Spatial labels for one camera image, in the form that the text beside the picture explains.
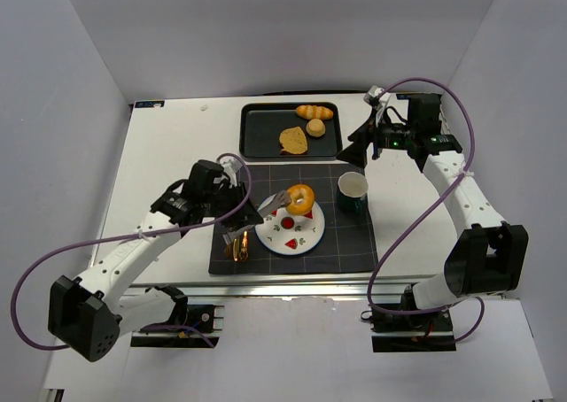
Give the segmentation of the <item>golden bagel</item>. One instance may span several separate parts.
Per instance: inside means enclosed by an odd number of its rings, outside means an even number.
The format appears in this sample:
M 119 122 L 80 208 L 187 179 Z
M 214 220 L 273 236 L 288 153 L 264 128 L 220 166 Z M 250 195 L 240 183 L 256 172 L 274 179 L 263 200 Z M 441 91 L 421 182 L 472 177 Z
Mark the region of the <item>golden bagel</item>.
M 302 216 L 309 213 L 315 204 L 314 191 L 306 184 L 296 184 L 287 189 L 290 203 L 286 211 L 294 216 Z

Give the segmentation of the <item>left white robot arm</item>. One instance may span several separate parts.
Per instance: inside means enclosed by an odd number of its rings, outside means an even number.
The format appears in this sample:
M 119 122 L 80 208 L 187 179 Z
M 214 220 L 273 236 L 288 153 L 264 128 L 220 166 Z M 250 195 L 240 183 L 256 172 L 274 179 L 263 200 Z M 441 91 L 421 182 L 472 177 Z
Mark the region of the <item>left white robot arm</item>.
M 75 278 L 60 276 L 50 287 L 48 330 L 89 362 L 102 359 L 117 340 L 134 331 L 198 334 L 188 320 L 188 298 L 176 287 L 155 284 L 136 296 L 127 290 L 148 266 L 192 230 L 221 224 L 231 243 L 287 205 L 279 192 L 266 208 L 252 203 L 252 173 L 233 154 L 200 160 L 186 179 L 169 185 L 131 235 Z

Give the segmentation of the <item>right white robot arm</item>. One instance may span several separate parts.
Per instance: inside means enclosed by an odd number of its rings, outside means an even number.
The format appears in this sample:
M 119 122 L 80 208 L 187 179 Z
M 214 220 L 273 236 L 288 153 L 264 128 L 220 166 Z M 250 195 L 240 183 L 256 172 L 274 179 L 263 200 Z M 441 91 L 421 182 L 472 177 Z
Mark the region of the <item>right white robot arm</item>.
M 470 171 L 470 158 L 457 139 L 442 131 L 440 101 L 434 94 L 408 96 L 406 118 L 393 121 L 391 94 L 372 87 L 364 97 L 369 118 L 348 139 L 337 158 L 365 167 L 383 150 L 405 151 L 439 194 L 458 239 L 441 273 L 408 286 L 398 309 L 373 304 L 390 315 L 437 313 L 469 296 L 517 288 L 529 241 L 522 225 L 509 224 L 487 200 Z

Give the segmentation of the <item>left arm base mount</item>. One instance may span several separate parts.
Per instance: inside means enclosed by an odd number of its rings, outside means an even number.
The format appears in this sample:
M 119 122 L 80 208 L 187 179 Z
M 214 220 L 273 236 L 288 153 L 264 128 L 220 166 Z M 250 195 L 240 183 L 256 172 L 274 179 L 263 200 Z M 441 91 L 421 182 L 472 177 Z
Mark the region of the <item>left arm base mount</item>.
M 175 302 L 173 312 L 165 322 L 151 324 L 134 333 L 133 348 L 214 349 L 223 327 L 222 305 L 192 305 L 188 297 L 172 286 L 154 286 Z

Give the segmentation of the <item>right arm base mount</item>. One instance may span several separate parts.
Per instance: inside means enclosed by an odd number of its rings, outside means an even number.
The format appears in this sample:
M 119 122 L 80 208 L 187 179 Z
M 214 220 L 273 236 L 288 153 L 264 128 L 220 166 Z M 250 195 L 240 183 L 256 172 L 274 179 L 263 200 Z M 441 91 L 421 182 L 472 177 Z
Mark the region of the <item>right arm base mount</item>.
M 448 312 L 391 315 L 369 308 L 361 312 L 360 319 L 370 325 L 375 353 L 456 351 Z

